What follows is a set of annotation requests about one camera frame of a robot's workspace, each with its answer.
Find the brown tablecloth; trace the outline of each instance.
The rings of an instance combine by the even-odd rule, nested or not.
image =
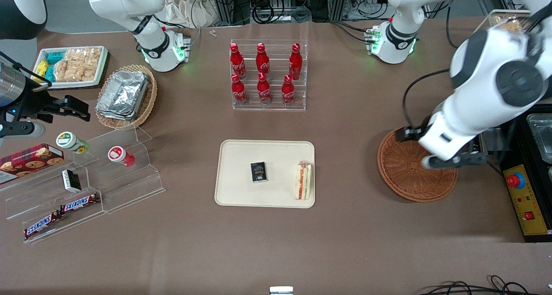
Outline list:
[[[453,40],[481,20],[452,20]],[[488,286],[491,274],[549,291],[551,246],[520,243],[504,180],[493,170],[461,169],[452,193],[428,204],[395,195],[378,173],[380,140],[405,124],[406,86],[449,65],[454,51],[443,20],[424,23],[416,50],[400,65],[368,56],[361,42],[330,24],[251,24],[218,28],[217,35],[205,29],[189,63],[155,73],[159,93],[143,128],[154,138],[147,146],[167,191],[35,245],[22,244],[19,222],[0,218],[4,293],[266,294],[270,286],[292,285],[297,295],[414,294],[458,279]],[[290,38],[309,41],[306,112],[235,112],[230,39]],[[144,64],[128,32],[39,37],[39,48],[80,45],[106,46],[108,72]],[[447,75],[416,85],[408,96],[412,119],[420,122],[451,92]],[[53,95],[65,93],[94,112],[98,89]],[[85,139],[109,131],[94,115],[89,123],[55,117],[44,137],[6,140],[0,151],[53,143],[64,130]],[[217,205],[219,147],[229,138],[312,142],[315,205]],[[4,211],[0,205],[0,216]]]

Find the red button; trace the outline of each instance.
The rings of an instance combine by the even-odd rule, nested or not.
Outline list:
[[[532,212],[525,212],[525,219],[535,219]]]
[[[508,183],[508,186],[511,187],[518,187],[521,184],[521,180],[517,175],[508,175],[506,182]]]

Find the clear acrylic rack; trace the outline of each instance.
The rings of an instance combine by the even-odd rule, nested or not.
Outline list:
[[[246,68],[245,79],[242,82],[245,86],[247,98],[249,102],[243,106],[236,103],[231,94],[232,106],[235,110],[306,110],[307,105],[307,61],[309,57],[309,46],[306,40],[246,40],[233,39],[231,43],[236,43],[243,55]],[[270,95],[272,103],[262,105],[260,103],[259,94],[257,92],[258,72],[255,58],[257,57],[257,44],[264,43],[266,53],[270,58]],[[284,76],[289,74],[289,56],[292,53],[292,45],[299,43],[301,45],[301,55],[303,64],[301,76],[297,81],[293,81],[295,85],[295,102],[291,107],[285,107],[282,102],[282,85],[284,84]],[[230,75],[232,75],[232,66],[229,65]]]
[[[129,125],[88,140],[89,149],[84,154],[65,150],[65,163],[0,189],[8,195],[6,218],[20,220],[25,230],[63,204],[95,192],[100,194],[100,203],[67,212],[60,220],[24,241],[34,243],[161,193],[165,189],[159,171],[151,165],[144,145],[148,140],[151,137],[142,128]],[[107,152],[117,145],[134,155],[134,165],[124,167],[109,161]],[[71,193],[64,189],[61,172],[65,169],[78,174],[81,192]]]

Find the wicker basket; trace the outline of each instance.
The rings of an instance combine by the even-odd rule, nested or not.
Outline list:
[[[396,130],[389,132],[378,148],[378,169],[384,181],[401,197],[416,202],[444,198],[456,185],[457,169],[426,169],[429,155],[417,141],[397,142]]]
[[[151,113],[151,110],[153,110],[154,108],[155,98],[157,97],[157,83],[155,82],[154,75],[151,73],[149,69],[147,69],[146,67],[143,67],[142,65],[124,66],[120,68],[118,71],[130,71],[130,72],[138,71],[148,75],[149,77],[149,81],[146,87],[146,92],[144,93],[144,97],[142,98],[142,103],[140,104],[140,108],[138,109],[138,116],[136,116],[134,120],[106,118],[104,116],[101,116],[98,112],[96,112],[96,116],[98,116],[98,120],[104,126],[108,126],[109,128],[114,128],[114,129],[121,128],[132,123],[134,123],[136,126],[140,126],[146,121],[147,117]],[[109,77],[104,82],[104,85],[102,86],[102,90],[100,91],[100,94],[98,96],[98,100],[102,97],[105,91],[105,87],[107,86],[113,74],[115,73],[113,72],[111,75],[109,75]]]

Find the blue snack package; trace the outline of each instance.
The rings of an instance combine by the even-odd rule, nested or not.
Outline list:
[[[56,82],[56,77],[55,75],[53,74],[53,65],[49,66],[48,69],[46,70],[46,75],[44,75],[44,78],[45,79],[48,79],[49,81],[51,81],[52,83],[55,83]]]
[[[57,53],[48,53],[46,55],[46,61],[48,61],[49,64],[56,64],[61,59],[63,59],[64,56],[65,56],[65,53],[63,51],[60,51]]]

